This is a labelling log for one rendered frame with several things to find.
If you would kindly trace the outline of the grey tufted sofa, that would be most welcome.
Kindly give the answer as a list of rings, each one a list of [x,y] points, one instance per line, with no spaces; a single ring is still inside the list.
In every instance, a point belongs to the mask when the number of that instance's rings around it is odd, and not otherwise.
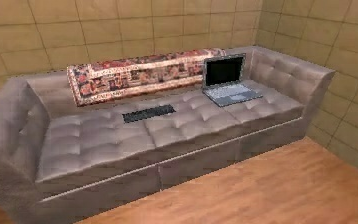
[[[65,71],[0,89],[0,207],[15,224],[73,224],[304,137],[331,69],[259,46],[242,81],[260,98],[219,107],[199,87],[75,105]],[[125,123],[123,114],[174,113]]]

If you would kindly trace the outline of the black remote control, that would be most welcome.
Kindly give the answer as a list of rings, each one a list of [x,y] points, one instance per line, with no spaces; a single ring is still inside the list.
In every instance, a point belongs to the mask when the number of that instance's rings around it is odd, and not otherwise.
[[[171,105],[162,105],[144,110],[134,111],[123,114],[125,123],[131,123],[139,120],[144,120],[156,116],[174,113],[175,109]]]

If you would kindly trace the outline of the grey open laptop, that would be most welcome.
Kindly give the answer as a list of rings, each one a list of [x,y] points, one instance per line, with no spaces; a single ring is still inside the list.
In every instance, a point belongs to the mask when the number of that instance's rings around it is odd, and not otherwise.
[[[246,54],[240,53],[204,60],[202,92],[219,107],[261,97],[240,80],[245,58]]]

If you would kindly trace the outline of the red patterned long cushion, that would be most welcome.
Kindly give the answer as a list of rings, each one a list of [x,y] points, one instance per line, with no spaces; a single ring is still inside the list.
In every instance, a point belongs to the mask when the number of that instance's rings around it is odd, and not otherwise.
[[[190,86],[203,81],[204,60],[225,56],[207,48],[67,67],[78,107]]]

